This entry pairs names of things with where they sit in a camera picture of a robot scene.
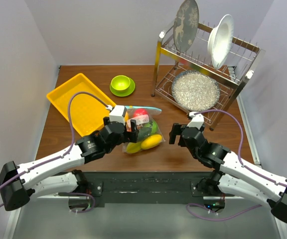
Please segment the yellow fake mango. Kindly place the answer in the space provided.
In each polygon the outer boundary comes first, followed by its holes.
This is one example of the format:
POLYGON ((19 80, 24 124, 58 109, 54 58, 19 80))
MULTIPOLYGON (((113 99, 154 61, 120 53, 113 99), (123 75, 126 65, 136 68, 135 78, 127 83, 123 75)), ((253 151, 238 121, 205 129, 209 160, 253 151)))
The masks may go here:
POLYGON ((160 134, 154 134, 147 137, 142 143, 141 148, 143 150, 151 149, 158 146, 162 142, 162 136, 160 134))

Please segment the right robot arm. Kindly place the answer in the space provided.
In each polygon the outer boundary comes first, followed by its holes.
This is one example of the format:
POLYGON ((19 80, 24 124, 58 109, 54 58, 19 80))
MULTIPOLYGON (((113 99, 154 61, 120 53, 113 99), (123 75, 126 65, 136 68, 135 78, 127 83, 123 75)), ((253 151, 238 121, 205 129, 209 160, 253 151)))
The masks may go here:
POLYGON ((203 130, 174 123, 169 144, 174 144, 178 136, 179 146, 186 147, 194 159, 213 169, 204 183, 205 190, 213 196, 221 192, 256 202, 287 224, 287 178, 241 159, 220 144, 208 142, 203 130))

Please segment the red fake apple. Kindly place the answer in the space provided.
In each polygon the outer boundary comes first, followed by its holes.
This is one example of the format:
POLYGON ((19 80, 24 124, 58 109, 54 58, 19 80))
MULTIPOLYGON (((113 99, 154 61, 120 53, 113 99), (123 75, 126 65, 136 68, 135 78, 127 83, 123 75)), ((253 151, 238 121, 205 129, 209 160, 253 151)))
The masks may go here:
POLYGON ((145 115, 148 115, 148 111, 144 108, 138 108, 134 111, 132 117, 135 118, 135 117, 145 116, 145 115))

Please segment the clear zip top bag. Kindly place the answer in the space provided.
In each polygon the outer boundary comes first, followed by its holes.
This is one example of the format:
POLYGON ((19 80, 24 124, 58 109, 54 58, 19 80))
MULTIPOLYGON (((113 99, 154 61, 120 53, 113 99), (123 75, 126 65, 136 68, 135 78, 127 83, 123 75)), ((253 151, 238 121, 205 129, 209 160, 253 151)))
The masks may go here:
POLYGON ((135 154, 140 151, 149 150, 164 142, 164 137, 153 117, 161 114, 162 110, 156 107, 126 106, 125 116, 127 131, 131 131, 131 120, 136 121, 138 135, 137 141, 123 144, 123 152, 135 154))

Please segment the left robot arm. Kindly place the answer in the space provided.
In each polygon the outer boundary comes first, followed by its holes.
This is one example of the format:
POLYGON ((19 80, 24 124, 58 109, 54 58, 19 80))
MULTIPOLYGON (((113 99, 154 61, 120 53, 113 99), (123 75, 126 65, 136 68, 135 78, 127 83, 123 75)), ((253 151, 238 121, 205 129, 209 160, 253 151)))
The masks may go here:
POLYGON ((52 193, 85 195, 88 183, 81 172, 60 172, 97 159, 122 143, 136 142, 137 123, 104 118, 104 127, 84 136, 69 147, 36 162, 17 165, 10 161, 0 172, 0 195, 6 211, 26 205, 31 199, 52 193))

